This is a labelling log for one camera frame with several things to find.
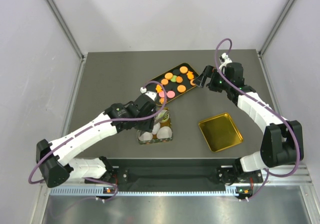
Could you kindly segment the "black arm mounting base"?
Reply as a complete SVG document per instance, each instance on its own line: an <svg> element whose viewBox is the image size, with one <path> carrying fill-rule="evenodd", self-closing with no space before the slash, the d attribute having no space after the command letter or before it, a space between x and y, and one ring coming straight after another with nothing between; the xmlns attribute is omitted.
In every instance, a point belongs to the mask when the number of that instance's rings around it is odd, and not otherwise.
<svg viewBox="0 0 320 224"><path fill-rule="evenodd" d="M257 186L260 171L236 175L234 159L110 158L120 191L221 191L226 184Z"/></svg>

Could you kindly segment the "orange fish-shaped cookie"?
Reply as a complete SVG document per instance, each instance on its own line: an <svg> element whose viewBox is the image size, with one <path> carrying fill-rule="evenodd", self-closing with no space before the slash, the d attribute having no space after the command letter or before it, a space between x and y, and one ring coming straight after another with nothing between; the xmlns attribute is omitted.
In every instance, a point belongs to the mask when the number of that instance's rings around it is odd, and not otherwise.
<svg viewBox="0 0 320 224"><path fill-rule="evenodd" d="M162 87L159 84L156 85L155 89L156 89L157 93L160 93L163 91Z"/></svg>

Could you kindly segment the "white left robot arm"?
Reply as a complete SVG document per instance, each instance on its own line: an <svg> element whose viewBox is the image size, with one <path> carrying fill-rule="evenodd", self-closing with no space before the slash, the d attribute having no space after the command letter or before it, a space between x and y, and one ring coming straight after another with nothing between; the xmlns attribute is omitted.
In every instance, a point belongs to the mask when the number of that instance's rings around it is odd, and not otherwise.
<svg viewBox="0 0 320 224"><path fill-rule="evenodd" d="M157 96L155 92L147 91L127 104L112 104L94 120L66 136L39 141L36 144L36 167L47 187L55 188L71 179L92 178L109 182L114 171L106 158L79 159L77 155L124 130L151 132L159 113Z"/></svg>

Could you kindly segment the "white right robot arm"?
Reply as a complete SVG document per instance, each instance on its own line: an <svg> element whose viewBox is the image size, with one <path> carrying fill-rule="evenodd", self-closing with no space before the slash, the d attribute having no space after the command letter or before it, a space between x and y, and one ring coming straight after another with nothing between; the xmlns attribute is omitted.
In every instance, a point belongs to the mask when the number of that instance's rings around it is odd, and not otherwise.
<svg viewBox="0 0 320 224"><path fill-rule="evenodd" d="M215 68L207 65L194 84L207 86L213 92L225 91L227 97L245 112L263 132L259 151L234 161L233 176L245 182L253 171L269 169L287 164L299 165L304 157L302 125L288 121L276 113L245 84L243 66L238 62L222 64Z"/></svg>

